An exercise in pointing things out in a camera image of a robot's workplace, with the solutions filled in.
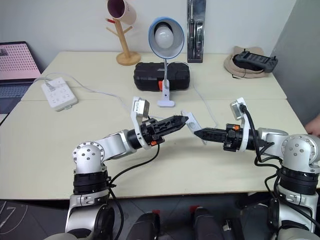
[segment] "person's hand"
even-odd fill
[[[304,128],[308,134],[320,137],[320,114],[307,125],[305,125]]]

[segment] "black tool case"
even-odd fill
[[[134,70],[134,83],[141,91],[158,92],[162,89],[165,76],[163,62],[139,62]],[[181,62],[172,62],[167,67],[167,79],[170,81],[170,91],[185,90],[189,87],[189,67]]]

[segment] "white mug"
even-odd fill
[[[114,19],[128,25],[132,25],[136,21],[136,10],[126,0],[108,0],[107,7]]]

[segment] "black controller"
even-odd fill
[[[258,54],[251,53],[249,51],[243,51],[234,56],[234,60],[238,63],[247,63],[257,66],[264,70],[265,73],[271,73],[278,63],[276,56],[267,57]]]

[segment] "beige hat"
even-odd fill
[[[239,78],[254,79],[266,77],[268,74],[265,73],[263,70],[253,71],[250,69],[240,68],[235,65],[233,61],[234,56],[240,54],[244,50],[249,51],[253,54],[264,55],[264,51],[262,50],[262,48],[257,46],[246,49],[239,46],[235,46],[233,48],[233,54],[230,54],[223,62],[223,66],[225,67],[225,69],[227,69],[228,72],[230,72],[232,75],[237,76]]]

